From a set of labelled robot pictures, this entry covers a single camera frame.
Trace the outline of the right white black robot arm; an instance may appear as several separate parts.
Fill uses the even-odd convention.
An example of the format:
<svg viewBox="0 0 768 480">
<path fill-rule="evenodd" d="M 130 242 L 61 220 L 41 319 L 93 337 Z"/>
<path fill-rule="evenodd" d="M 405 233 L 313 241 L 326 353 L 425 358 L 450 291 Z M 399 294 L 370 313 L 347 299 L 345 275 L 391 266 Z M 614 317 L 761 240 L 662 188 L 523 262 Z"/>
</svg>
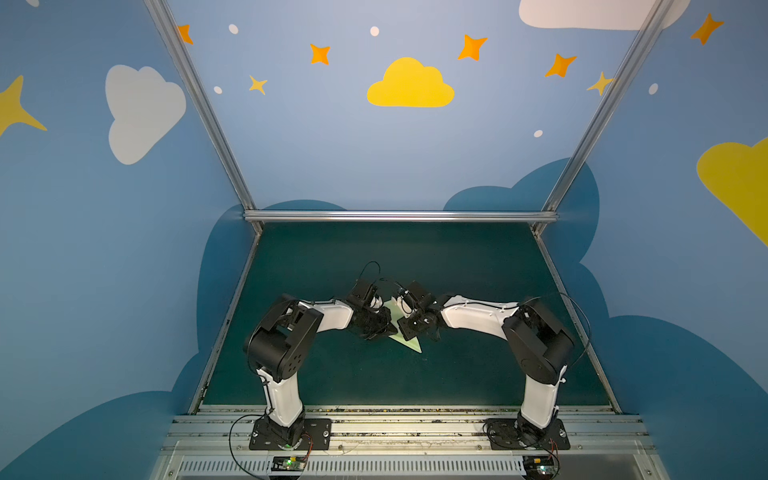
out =
<svg viewBox="0 0 768 480">
<path fill-rule="evenodd" d="M 575 340 L 539 301 L 485 302 L 460 295 L 434 297 L 405 290 L 394 298 L 403 316 L 400 332 L 410 340 L 432 327 L 466 329 L 505 340 L 525 374 L 524 397 L 513 420 L 489 420 L 486 431 L 500 449 L 568 450 L 558 418 L 557 396 Z"/>
</svg>

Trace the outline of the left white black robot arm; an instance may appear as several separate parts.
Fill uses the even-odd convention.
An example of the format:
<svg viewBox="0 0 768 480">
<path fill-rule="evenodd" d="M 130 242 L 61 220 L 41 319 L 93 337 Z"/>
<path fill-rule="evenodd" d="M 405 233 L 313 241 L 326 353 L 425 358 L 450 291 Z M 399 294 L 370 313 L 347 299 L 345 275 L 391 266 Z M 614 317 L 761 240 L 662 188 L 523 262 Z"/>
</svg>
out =
<svg viewBox="0 0 768 480">
<path fill-rule="evenodd" d="M 244 345 L 247 366 L 259 377 L 267 401 L 265 416 L 254 427 L 252 450 L 301 446 L 308 431 L 298 371 L 319 333 L 349 327 L 357 328 L 366 339 L 397 332 L 391 310 L 378 296 L 360 304 L 338 299 L 310 302 L 283 295 L 272 303 Z"/>
</svg>

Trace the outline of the left green circuit board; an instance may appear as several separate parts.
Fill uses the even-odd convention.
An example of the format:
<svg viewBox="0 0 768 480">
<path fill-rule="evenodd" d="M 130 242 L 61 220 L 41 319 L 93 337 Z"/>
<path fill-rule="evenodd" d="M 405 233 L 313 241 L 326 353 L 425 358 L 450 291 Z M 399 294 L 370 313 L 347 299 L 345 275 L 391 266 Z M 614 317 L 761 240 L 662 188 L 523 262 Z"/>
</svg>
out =
<svg viewBox="0 0 768 480">
<path fill-rule="evenodd" d="M 272 472 L 303 472 L 307 461 L 303 457 L 275 456 L 272 459 Z"/>
</svg>

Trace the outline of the green circuit board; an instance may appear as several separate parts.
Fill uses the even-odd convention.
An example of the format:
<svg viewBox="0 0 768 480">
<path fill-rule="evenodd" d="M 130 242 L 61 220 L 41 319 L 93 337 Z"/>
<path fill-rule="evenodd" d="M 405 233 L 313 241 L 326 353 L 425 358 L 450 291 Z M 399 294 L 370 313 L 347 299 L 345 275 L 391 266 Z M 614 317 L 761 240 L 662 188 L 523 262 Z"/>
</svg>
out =
<svg viewBox="0 0 768 480">
<path fill-rule="evenodd" d="M 307 461 L 303 457 L 275 456 L 272 459 L 272 472 L 303 472 Z"/>
<path fill-rule="evenodd" d="M 556 462 L 551 457 L 524 456 L 523 468 L 526 480 L 552 480 L 558 473 Z"/>
</svg>

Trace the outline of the right green circuit board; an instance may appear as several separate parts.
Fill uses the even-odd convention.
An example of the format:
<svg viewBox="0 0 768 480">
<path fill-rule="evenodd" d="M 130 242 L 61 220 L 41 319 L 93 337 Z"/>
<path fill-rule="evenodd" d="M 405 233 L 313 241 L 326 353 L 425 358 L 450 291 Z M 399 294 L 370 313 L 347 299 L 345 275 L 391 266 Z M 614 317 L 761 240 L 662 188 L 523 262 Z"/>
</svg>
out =
<svg viewBox="0 0 768 480">
<path fill-rule="evenodd" d="M 551 457 L 524 456 L 523 468 L 526 480 L 552 480 L 558 473 L 556 462 Z"/>
</svg>

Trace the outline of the aluminium front rail platform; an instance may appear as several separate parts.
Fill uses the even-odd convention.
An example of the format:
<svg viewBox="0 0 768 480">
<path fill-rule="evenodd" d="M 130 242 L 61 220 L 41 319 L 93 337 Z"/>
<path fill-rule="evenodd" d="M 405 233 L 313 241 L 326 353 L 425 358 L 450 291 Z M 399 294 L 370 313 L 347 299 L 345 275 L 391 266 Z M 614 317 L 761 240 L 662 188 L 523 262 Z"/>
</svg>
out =
<svg viewBox="0 0 768 480">
<path fill-rule="evenodd" d="M 176 417 L 154 479 L 523 479 L 523 457 L 555 460 L 557 479 L 666 479 L 669 474 L 638 415 L 571 406 L 558 413 L 570 450 L 494 450 L 483 432 L 514 407 L 314 406 L 330 418 L 328 450 L 250 450 L 261 414 L 254 405 L 204 406 Z M 303 472 L 272 472 L 275 456 L 303 457 Z"/>
</svg>

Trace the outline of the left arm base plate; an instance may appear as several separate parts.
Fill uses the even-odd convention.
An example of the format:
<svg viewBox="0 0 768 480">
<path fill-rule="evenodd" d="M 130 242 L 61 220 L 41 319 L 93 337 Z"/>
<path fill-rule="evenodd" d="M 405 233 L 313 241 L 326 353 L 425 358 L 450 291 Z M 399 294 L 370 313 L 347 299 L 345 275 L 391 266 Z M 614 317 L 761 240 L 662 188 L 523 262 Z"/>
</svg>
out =
<svg viewBox="0 0 768 480">
<path fill-rule="evenodd" d="M 248 448 L 255 451 L 328 450 L 332 420 L 330 418 L 299 417 L 289 427 L 277 424 L 269 417 L 257 419 L 251 432 Z"/>
</svg>

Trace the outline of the aluminium back frame rail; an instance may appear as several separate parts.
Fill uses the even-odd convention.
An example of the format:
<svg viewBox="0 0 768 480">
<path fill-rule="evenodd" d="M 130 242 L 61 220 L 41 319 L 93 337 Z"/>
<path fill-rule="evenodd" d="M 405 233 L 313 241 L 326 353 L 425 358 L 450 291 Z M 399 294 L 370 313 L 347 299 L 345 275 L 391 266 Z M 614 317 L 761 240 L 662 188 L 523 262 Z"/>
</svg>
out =
<svg viewBox="0 0 768 480">
<path fill-rule="evenodd" d="M 253 222 L 554 223 L 555 212 L 246 210 Z"/>
</svg>

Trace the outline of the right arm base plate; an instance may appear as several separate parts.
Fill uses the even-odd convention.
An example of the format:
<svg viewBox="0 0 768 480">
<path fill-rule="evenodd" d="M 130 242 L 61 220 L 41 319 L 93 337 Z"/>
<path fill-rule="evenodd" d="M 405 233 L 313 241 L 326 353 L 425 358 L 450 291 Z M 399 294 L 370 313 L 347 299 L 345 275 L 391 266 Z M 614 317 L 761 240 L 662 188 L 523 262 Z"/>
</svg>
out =
<svg viewBox="0 0 768 480">
<path fill-rule="evenodd" d="M 538 428 L 520 418 L 492 418 L 483 424 L 483 432 L 494 450 L 570 450 L 571 443 L 563 422 L 553 418 Z"/>
</svg>

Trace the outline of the right side floor rail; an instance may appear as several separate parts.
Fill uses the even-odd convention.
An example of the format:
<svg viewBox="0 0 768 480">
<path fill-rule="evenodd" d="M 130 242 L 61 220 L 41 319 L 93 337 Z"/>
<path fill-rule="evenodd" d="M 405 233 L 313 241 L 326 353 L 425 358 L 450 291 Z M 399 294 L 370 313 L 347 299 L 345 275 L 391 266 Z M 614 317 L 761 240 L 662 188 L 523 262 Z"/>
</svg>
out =
<svg viewBox="0 0 768 480">
<path fill-rule="evenodd" d="M 594 350 L 594 347 L 592 344 L 593 330 L 592 330 L 592 326 L 588 316 L 583 311 L 583 309 L 578 305 L 578 303 L 567 293 L 565 284 L 563 283 L 561 276 L 559 275 L 556 265 L 544 241 L 542 240 L 541 235 L 537 232 L 537 230 L 534 227 L 531 228 L 531 232 L 537 244 L 539 252 L 541 253 L 542 258 L 548 268 L 548 271 L 554 281 L 554 284 L 557 289 L 557 295 L 563 301 L 564 306 L 568 311 L 569 317 L 571 318 L 571 321 L 573 322 L 575 329 L 577 331 L 578 337 L 581 341 L 582 352 L 580 353 L 580 357 L 589 359 L 591 366 L 595 370 L 595 373 L 608 396 L 609 405 L 613 410 L 613 412 L 616 414 L 623 414 L 623 410 L 619 404 L 619 401 L 615 395 L 615 392 L 612 386 L 610 385 L 609 379 Z"/>
</svg>

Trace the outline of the floor rail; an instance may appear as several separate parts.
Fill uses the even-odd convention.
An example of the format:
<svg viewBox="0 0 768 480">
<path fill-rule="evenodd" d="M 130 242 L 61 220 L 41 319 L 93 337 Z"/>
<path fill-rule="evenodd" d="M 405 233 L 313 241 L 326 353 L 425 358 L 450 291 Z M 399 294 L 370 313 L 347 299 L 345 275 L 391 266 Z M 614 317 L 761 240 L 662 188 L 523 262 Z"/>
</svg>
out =
<svg viewBox="0 0 768 480">
<path fill-rule="evenodd" d="M 262 236 L 262 232 L 260 230 L 256 230 L 254 239 L 251 243 L 248 256 L 246 258 L 246 262 L 243 266 L 243 269 L 241 271 L 241 274 L 238 279 L 238 283 L 236 285 L 236 289 L 233 293 L 232 299 L 230 301 L 230 304 L 228 306 L 228 310 L 226 312 L 226 316 L 224 317 L 224 320 L 222 322 L 221 328 L 219 329 L 216 341 L 212 347 L 212 350 L 210 352 L 210 355 L 208 357 L 208 360 L 205 365 L 205 369 L 203 370 L 201 374 L 200 381 L 198 383 L 195 395 L 190 402 L 190 406 L 187 409 L 188 415 L 196 415 L 199 411 L 201 405 L 204 402 L 205 396 L 207 394 L 207 391 L 209 389 L 210 381 L 213 376 L 213 373 L 215 371 L 216 365 L 218 363 L 218 359 L 221 355 L 221 351 L 223 349 L 228 331 L 230 329 L 234 314 L 236 312 L 238 303 L 240 301 L 242 291 L 244 289 L 244 286 L 247 282 L 247 278 L 249 275 L 249 271 L 251 269 L 260 239 Z"/>
<path fill-rule="evenodd" d="M 578 305 L 578 303 L 567 293 L 565 284 L 563 283 L 561 276 L 559 275 L 556 265 L 544 241 L 542 240 L 541 235 L 537 232 L 537 230 L 534 227 L 531 228 L 531 232 L 537 244 L 539 252 L 541 253 L 542 258 L 548 268 L 548 271 L 554 281 L 554 284 L 557 289 L 557 295 L 563 301 L 564 306 L 568 311 L 569 317 L 571 318 L 571 321 L 573 322 L 575 329 L 577 331 L 578 337 L 581 341 L 582 352 L 580 353 L 580 357 L 589 359 L 591 366 L 595 370 L 595 373 L 608 396 L 609 405 L 613 410 L 613 412 L 616 414 L 623 414 L 623 410 L 619 404 L 619 401 L 615 395 L 615 392 L 612 386 L 610 385 L 609 379 L 594 350 L 594 347 L 592 344 L 593 330 L 592 330 L 592 326 L 588 316 L 583 311 L 583 309 Z"/>
</svg>

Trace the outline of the aluminium right corner post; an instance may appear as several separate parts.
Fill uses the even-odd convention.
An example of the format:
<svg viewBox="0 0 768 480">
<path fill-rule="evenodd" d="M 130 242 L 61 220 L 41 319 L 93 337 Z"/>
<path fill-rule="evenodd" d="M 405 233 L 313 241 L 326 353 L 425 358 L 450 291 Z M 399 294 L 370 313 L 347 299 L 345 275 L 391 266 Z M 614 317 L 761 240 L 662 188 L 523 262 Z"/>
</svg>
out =
<svg viewBox="0 0 768 480">
<path fill-rule="evenodd" d="M 662 33 L 664 22 L 673 5 L 674 1 L 672 0 L 660 0 L 652 4 L 646 19 L 615 73 L 614 81 L 609 85 L 608 92 L 603 95 L 584 135 L 547 197 L 542 207 L 542 214 L 557 217 L 560 204 L 580 170 L 586 164 L 611 117 Z"/>
</svg>

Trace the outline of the aluminium corner post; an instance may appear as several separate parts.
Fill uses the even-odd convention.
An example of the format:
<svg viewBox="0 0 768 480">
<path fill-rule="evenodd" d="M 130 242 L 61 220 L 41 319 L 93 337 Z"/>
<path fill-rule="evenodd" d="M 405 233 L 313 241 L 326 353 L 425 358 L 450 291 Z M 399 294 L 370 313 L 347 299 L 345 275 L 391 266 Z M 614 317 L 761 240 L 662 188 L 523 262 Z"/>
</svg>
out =
<svg viewBox="0 0 768 480">
<path fill-rule="evenodd" d="M 584 135 L 547 197 L 542 207 L 542 214 L 557 217 L 560 204 L 580 170 L 586 164 L 611 117 L 662 33 L 664 22 L 673 5 L 674 1 L 672 0 L 660 0 L 652 4 L 646 19 L 615 73 L 614 81 L 609 85 L 608 92 L 603 95 Z"/>
<path fill-rule="evenodd" d="M 167 1 L 146 0 L 144 2 L 158 30 L 168 53 L 184 83 L 187 93 L 205 127 L 214 150 L 227 174 L 244 213 L 256 210 L 253 197 L 225 137 L 224 131 L 214 112 L 212 103 L 206 94 L 202 81 L 196 71 L 192 58 L 185 47 Z"/>
</svg>

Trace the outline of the left side floor rail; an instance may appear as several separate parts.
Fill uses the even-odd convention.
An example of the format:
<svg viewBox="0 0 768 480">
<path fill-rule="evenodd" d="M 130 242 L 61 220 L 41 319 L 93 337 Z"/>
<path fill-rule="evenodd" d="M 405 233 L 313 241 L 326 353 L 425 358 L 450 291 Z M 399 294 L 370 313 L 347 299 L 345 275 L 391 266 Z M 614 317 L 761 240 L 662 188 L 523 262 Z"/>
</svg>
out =
<svg viewBox="0 0 768 480">
<path fill-rule="evenodd" d="M 262 232 L 260 230 L 256 230 L 254 239 L 251 243 L 248 256 L 246 258 L 246 262 L 243 266 L 243 269 L 241 271 L 241 274 L 238 279 L 238 283 L 236 285 L 236 289 L 233 293 L 232 299 L 230 301 L 230 304 L 228 306 L 228 310 L 226 312 L 226 316 L 224 317 L 224 320 L 222 322 L 221 328 L 219 329 L 216 341 L 212 347 L 212 350 L 210 352 L 210 355 L 208 357 L 208 360 L 205 365 L 205 369 L 203 370 L 201 374 L 200 381 L 198 383 L 195 395 L 190 402 L 190 406 L 187 409 L 188 415 L 196 415 L 199 411 L 201 405 L 204 402 L 205 396 L 207 394 L 207 391 L 209 389 L 210 381 L 213 376 L 213 373 L 215 371 L 216 365 L 218 363 L 218 359 L 221 355 L 221 351 L 223 349 L 228 331 L 230 329 L 234 314 L 236 312 L 238 303 L 240 301 L 242 291 L 244 289 L 244 286 L 247 282 L 247 278 L 249 275 L 249 271 L 251 269 L 260 239 L 262 236 Z"/>
</svg>

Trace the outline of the aluminium left corner post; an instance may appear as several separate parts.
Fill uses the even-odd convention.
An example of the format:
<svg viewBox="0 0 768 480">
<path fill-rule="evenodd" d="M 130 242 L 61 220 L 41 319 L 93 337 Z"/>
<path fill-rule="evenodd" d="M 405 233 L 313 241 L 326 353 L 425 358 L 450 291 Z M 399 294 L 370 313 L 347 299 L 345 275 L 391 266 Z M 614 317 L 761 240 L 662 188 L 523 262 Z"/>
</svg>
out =
<svg viewBox="0 0 768 480">
<path fill-rule="evenodd" d="M 206 94 L 202 81 L 196 71 L 192 58 L 185 47 L 167 1 L 146 0 L 144 2 L 158 30 L 168 53 L 184 83 L 187 93 L 205 127 L 214 150 L 227 174 L 244 213 L 256 210 L 253 197 L 225 137 L 224 131 L 214 112 L 212 103 Z"/>
</svg>

